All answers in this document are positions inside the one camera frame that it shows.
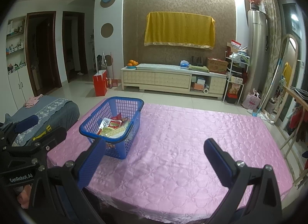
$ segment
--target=pile of oranges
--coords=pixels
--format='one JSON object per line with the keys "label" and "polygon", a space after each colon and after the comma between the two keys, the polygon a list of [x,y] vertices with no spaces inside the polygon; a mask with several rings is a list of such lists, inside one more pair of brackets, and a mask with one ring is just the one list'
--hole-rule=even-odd
{"label": "pile of oranges", "polygon": [[127,64],[127,66],[137,66],[139,63],[134,61],[134,60],[130,60],[129,63]]}

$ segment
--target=white tile floor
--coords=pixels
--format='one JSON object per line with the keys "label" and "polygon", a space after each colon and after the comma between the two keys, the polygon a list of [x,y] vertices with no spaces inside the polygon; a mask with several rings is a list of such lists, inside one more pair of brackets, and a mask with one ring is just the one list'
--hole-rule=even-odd
{"label": "white tile floor", "polygon": [[[216,99],[164,92],[139,92],[138,88],[132,87],[126,88],[125,91],[122,91],[121,85],[117,88],[108,90],[105,97],[95,97],[95,90],[92,77],[90,75],[79,77],[76,80],[71,81],[69,84],[64,85],[62,88],[53,91],[50,95],[70,99],[75,102],[79,107],[80,117],[86,114],[105,97],[112,96],[140,98],[145,103],[249,115],[247,110],[240,105],[232,105]],[[265,124],[278,146],[281,146],[284,143],[284,137],[281,135],[278,128],[267,122],[265,122]],[[297,177],[299,175],[299,169],[292,152],[288,155],[288,161],[295,172],[295,176]],[[295,198],[298,197],[298,194],[299,190],[293,187],[287,197],[282,201],[282,206],[285,207],[289,205]]]}

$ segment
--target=green towel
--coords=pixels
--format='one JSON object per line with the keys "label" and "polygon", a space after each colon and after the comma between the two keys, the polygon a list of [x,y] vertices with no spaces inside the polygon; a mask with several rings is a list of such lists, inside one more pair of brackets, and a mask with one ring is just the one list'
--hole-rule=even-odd
{"label": "green towel", "polygon": [[200,67],[200,66],[193,66],[193,65],[190,64],[188,69],[203,71],[203,72],[207,72],[207,73],[210,72],[206,66]]}

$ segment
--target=dark wood door frame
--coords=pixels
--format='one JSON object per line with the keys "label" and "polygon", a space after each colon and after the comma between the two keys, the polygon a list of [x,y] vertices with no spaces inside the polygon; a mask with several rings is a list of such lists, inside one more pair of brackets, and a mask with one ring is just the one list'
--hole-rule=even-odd
{"label": "dark wood door frame", "polygon": [[38,93],[37,93],[37,90],[36,90],[36,86],[35,86],[35,82],[34,82],[34,78],[33,78],[33,73],[32,73],[32,70],[31,70],[31,60],[30,60],[29,49],[28,49],[29,19],[39,18],[39,17],[46,17],[46,16],[52,16],[52,35],[53,35],[52,38],[53,39],[52,39],[52,48],[50,49],[50,53],[51,53],[50,56],[51,56],[51,58],[54,59],[54,63],[55,63],[55,70],[56,70],[55,85],[58,88],[62,87],[61,79],[60,79],[60,74],[59,74],[59,68],[58,68],[58,62],[57,62],[56,42],[55,42],[56,11],[42,11],[42,12],[28,13],[27,14],[27,18],[26,18],[26,27],[25,27],[26,63],[27,63],[27,69],[28,69],[28,74],[29,74],[29,78],[30,78],[31,87],[32,87],[32,90],[33,90],[33,94],[35,96],[38,96]]}
{"label": "dark wood door frame", "polygon": [[62,44],[63,44],[63,56],[64,56],[64,63],[65,63],[65,70],[67,70],[67,64],[66,64],[66,51],[65,51],[65,32],[64,32],[64,17],[65,16],[73,16],[78,18],[78,53],[79,53],[79,62],[80,62],[80,69],[81,73],[87,74],[88,68],[87,68],[87,58],[86,58],[86,48],[85,48],[85,42],[84,42],[84,13],[81,12],[72,12],[72,11],[63,11],[63,17],[62,17]]}

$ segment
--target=yellow cloth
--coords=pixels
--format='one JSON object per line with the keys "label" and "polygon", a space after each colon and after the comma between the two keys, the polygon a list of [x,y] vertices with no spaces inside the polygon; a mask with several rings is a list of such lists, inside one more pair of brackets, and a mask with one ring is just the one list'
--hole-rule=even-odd
{"label": "yellow cloth", "polygon": [[290,82],[290,79],[291,79],[291,74],[292,74],[292,68],[290,66],[290,64],[288,62],[285,63],[285,68],[283,70],[283,76],[285,78],[285,81],[286,81],[286,86],[288,87],[289,86],[289,82]]}
{"label": "yellow cloth", "polygon": [[213,49],[215,21],[206,15],[180,12],[150,12],[144,45],[170,45]]}

